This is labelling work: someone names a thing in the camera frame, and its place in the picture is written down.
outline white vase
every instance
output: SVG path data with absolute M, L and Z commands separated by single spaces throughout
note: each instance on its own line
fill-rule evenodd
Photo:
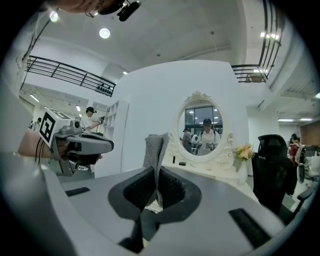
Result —
M 244 185 L 248 177 L 248 161 L 241 161 L 240 168 L 238 170 L 238 184 Z

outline mirror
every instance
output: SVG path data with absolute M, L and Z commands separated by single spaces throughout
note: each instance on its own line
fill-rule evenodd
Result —
M 221 141 L 223 120 L 218 109 L 206 100 L 188 104 L 178 124 L 179 140 L 192 155 L 204 156 L 214 151 Z

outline wooden panel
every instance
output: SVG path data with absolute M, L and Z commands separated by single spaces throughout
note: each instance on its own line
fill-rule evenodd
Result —
M 320 120 L 301 126 L 301 143 L 320 146 Z

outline office chair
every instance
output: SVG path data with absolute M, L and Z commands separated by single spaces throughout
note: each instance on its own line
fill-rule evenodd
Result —
M 296 168 L 286 157 L 286 142 L 277 134 L 263 135 L 258 139 L 258 152 L 252 159 L 253 192 L 262 205 L 288 224 L 297 215 L 304 201 L 311 196 L 315 186 L 299 194 L 297 198 L 300 203 L 294 213 L 285 208 L 282 205 L 284 196 L 286 192 L 293 195 L 297 184 Z

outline black railing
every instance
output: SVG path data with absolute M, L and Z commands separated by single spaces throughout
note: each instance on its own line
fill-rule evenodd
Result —
M 263 42 L 258 64 L 232 65 L 239 83 L 265 83 L 281 46 L 285 25 L 284 15 L 270 2 L 262 0 L 264 11 Z
M 37 56 L 29 57 L 25 71 L 63 80 L 110 97 L 116 86 L 114 82 L 83 69 Z

